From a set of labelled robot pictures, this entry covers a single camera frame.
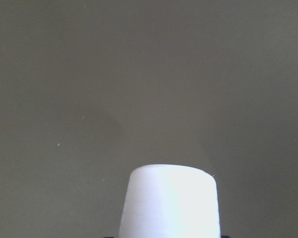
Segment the pink cup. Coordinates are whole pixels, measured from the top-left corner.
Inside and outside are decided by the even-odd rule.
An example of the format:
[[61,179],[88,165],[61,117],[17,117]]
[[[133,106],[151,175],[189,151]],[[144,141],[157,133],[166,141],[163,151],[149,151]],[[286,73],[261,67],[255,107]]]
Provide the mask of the pink cup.
[[188,166],[146,165],[132,171],[120,238],[221,237],[217,184]]

